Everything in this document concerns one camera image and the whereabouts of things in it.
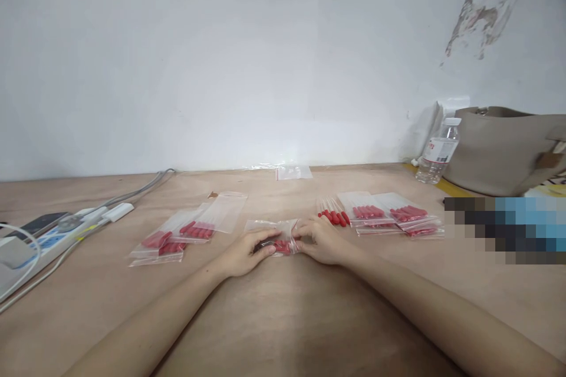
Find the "water bottle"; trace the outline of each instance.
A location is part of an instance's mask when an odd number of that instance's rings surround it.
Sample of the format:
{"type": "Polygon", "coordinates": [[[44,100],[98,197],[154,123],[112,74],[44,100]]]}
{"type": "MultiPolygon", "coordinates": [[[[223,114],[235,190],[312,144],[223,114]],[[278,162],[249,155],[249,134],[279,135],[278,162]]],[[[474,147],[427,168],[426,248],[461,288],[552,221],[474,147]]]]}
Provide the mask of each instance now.
{"type": "Polygon", "coordinates": [[[419,158],[419,171],[415,177],[418,181],[426,184],[440,181],[460,141],[458,124],[461,120],[445,118],[441,128],[432,135],[419,158]]]}

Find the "cable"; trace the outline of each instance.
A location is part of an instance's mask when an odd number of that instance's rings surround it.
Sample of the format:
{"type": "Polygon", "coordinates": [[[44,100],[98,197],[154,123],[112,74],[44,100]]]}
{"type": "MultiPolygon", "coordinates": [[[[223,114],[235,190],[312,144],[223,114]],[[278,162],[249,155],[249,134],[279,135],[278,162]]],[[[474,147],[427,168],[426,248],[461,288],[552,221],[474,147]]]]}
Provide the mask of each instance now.
{"type": "Polygon", "coordinates": [[[32,243],[33,243],[34,246],[35,246],[35,251],[36,251],[35,260],[34,260],[32,266],[29,267],[29,269],[25,272],[25,274],[22,275],[22,276],[20,277],[20,279],[19,279],[18,281],[16,281],[16,282],[12,285],[12,287],[10,287],[8,290],[6,290],[5,293],[3,293],[3,294],[0,296],[0,303],[1,303],[1,302],[3,302],[9,295],[12,294],[12,292],[19,286],[19,284],[20,284],[22,281],[25,280],[25,278],[26,278],[33,270],[35,270],[35,267],[37,266],[37,264],[38,264],[39,261],[40,261],[40,257],[41,257],[41,246],[40,246],[40,244],[38,243],[38,241],[35,239],[35,237],[32,236],[31,234],[29,234],[26,230],[23,230],[23,229],[21,229],[21,228],[19,228],[19,227],[11,226],[11,225],[9,225],[9,224],[2,224],[2,223],[0,223],[0,227],[5,227],[5,228],[8,228],[8,229],[11,229],[11,230],[17,231],[18,233],[23,234],[24,236],[26,236],[28,239],[30,239],[30,240],[32,241],[32,243]]]}
{"type": "Polygon", "coordinates": [[[165,171],[159,171],[157,173],[157,175],[155,176],[155,178],[152,181],[150,181],[149,183],[147,183],[145,186],[143,186],[142,188],[140,188],[136,191],[132,191],[131,193],[122,194],[121,196],[115,196],[112,199],[107,200],[104,203],[101,203],[96,208],[92,209],[92,211],[98,210],[98,209],[105,207],[105,206],[112,206],[116,203],[125,201],[126,199],[129,199],[131,197],[134,197],[134,196],[142,193],[143,191],[149,190],[150,188],[155,186],[158,182],[160,182],[163,179],[163,177],[165,176],[165,174],[167,174],[169,171],[176,172],[175,169],[173,169],[173,168],[168,168],[165,171]]]}
{"type": "Polygon", "coordinates": [[[57,270],[57,268],[59,268],[59,265],[61,265],[61,263],[63,263],[63,261],[65,260],[65,258],[75,249],[75,247],[77,247],[81,241],[83,241],[85,238],[87,238],[88,236],[90,236],[91,234],[93,234],[94,232],[96,232],[97,230],[100,230],[105,224],[107,224],[110,220],[105,219],[103,221],[101,221],[99,224],[96,224],[95,226],[89,227],[87,230],[85,230],[85,232],[80,233],[83,234],[76,242],[74,242],[72,245],[70,245],[67,250],[65,252],[63,252],[63,254],[61,255],[61,257],[59,258],[59,260],[57,261],[57,263],[55,265],[53,265],[53,267],[43,276],[41,276],[41,278],[39,278],[37,281],[34,281],[33,284],[29,285],[28,287],[26,287],[22,292],[18,293],[16,296],[14,296],[13,299],[11,299],[7,304],[5,304],[3,307],[0,308],[0,315],[2,315],[4,313],[4,311],[6,311],[10,306],[12,306],[14,303],[16,303],[17,301],[19,301],[22,297],[24,297],[25,295],[27,295],[32,289],[34,289],[35,287],[38,286],[38,284],[40,284],[42,281],[44,281],[47,277],[49,277],[51,274],[53,274],[55,272],[55,270],[57,270]]]}

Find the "white cable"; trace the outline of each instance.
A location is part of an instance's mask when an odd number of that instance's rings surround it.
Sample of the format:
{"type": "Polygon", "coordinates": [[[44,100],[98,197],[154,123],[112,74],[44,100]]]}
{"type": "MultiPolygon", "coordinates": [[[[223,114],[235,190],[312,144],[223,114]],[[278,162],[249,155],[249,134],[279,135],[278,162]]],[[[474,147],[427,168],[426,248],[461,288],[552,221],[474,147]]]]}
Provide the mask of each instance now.
{"type": "Polygon", "coordinates": [[[43,276],[41,276],[40,279],[38,279],[37,281],[33,282],[33,284],[29,285],[28,287],[25,288],[25,290],[23,290],[21,293],[18,293],[17,296],[14,296],[13,299],[11,299],[7,304],[5,304],[3,307],[0,308],[0,315],[2,315],[4,313],[4,311],[6,311],[10,306],[12,306],[14,303],[16,303],[17,301],[19,301],[22,297],[24,297],[25,295],[27,295],[32,289],[34,289],[35,287],[37,287],[38,284],[40,284],[42,281],[44,281],[47,277],[49,277],[51,274],[53,274],[55,272],[55,270],[57,270],[57,268],[59,268],[59,265],[61,265],[61,263],[63,263],[63,261],[65,260],[65,258],[69,255],[69,253],[71,253],[73,251],[73,249],[75,249],[75,247],[77,247],[79,245],[79,243],[81,243],[81,241],[83,241],[86,237],[90,236],[92,233],[94,233],[96,230],[98,230],[100,227],[102,227],[103,225],[107,224],[110,220],[105,219],[103,221],[101,221],[98,225],[96,225],[96,227],[90,229],[89,231],[87,231],[86,233],[84,233],[83,236],[81,236],[81,239],[77,240],[76,242],[74,242],[72,245],[70,245],[67,250],[65,252],[63,252],[63,254],[61,255],[61,257],[59,258],[59,260],[57,261],[57,263],[55,265],[53,265],[53,267],[43,276]]]}
{"type": "Polygon", "coordinates": [[[19,284],[25,280],[25,278],[33,271],[35,270],[35,267],[37,266],[37,264],[40,261],[40,257],[41,257],[41,246],[40,244],[37,242],[37,240],[35,239],[34,236],[32,236],[31,234],[29,234],[26,230],[23,230],[19,227],[15,227],[15,226],[11,226],[9,224],[2,224],[0,223],[0,227],[6,227],[8,229],[17,231],[18,233],[23,234],[24,236],[26,236],[28,239],[30,239],[32,241],[32,243],[35,246],[35,260],[33,262],[33,264],[31,265],[31,267],[29,267],[29,269],[25,272],[24,275],[22,275],[20,277],[20,279],[18,281],[16,281],[12,287],[10,287],[8,290],[6,290],[6,292],[4,292],[2,295],[0,295],[0,303],[3,302],[9,295],[12,294],[12,292],[19,286],[19,284]]]}

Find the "wooden table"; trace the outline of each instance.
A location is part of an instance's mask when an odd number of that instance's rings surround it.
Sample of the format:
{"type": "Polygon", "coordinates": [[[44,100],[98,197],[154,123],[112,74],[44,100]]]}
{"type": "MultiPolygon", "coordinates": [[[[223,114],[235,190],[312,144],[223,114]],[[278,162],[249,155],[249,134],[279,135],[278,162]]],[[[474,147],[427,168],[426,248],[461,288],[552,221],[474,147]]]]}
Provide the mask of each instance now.
{"type": "MultiPolygon", "coordinates": [[[[171,174],[123,220],[87,239],[57,272],[0,316],[0,375],[58,376],[156,296],[219,254],[236,234],[190,246],[181,263],[128,267],[132,248],[174,211],[211,191],[248,193],[247,219],[315,212],[339,191],[396,191],[442,216],[444,194],[399,164],[314,168],[312,180],[275,181],[273,170],[171,174]]],[[[142,186],[152,175],[0,184],[0,220],[22,225],[76,211],[142,186]]],[[[566,267],[504,265],[481,240],[411,241],[400,234],[344,237],[452,290],[556,357],[566,359],[566,267]]],[[[380,295],[339,267],[301,254],[274,257],[227,280],[206,301],[157,375],[461,375],[380,295]]]]}

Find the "gray cable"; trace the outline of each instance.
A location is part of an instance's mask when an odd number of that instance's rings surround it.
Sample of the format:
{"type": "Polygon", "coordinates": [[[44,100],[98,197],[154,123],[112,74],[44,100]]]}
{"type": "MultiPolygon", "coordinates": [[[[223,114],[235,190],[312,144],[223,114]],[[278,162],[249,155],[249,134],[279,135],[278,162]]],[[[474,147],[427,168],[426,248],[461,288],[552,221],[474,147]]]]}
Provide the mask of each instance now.
{"type": "Polygon", "coordinates": [[[112,206],[112,205],[114,205],[114,204],[116,204],[116,203],[123,202],[123,201],[125,201],[126,199],[129,199],[129,198],[131,198],[131,197],[134,197],[134,196],[136,196],[136,195],[138,195],[138,194],[140,194],[140,193],[142,193],[142,192],[144,192],[144,191],[146,191],[146,190],[149,190],[150,188],[152,188],[153,186],[155,186],[158,182],[160,182],[161,180],[163,180],[163,177],[164,177],[169,171],[176,172],[173,168],[168,168],[168,169],[166,169],[165,171],[159,171],[159,172],[157,173],[157,175],[155,176],[155,178],[154,178],[152,181],[150,181],[149,183],[147,183],[145,186],[143,186],[142,188],[140,188],[140,189],[138,189],[138,190],[136,190],[136,191],[132,191],[131,193],[122,194],[121,196],[113,197],[112,199],[107,200],[107,201],[105,201],[104,203],[101,203],[100,205],[98,205],[96,208],[94,208],[94,209],[92,209],[92,210],[95,211],[95,210],[98,210],[98,209],[100,209],[100,208],[102,208],[102,207],[105,207],[105,206],[112,206]]]}

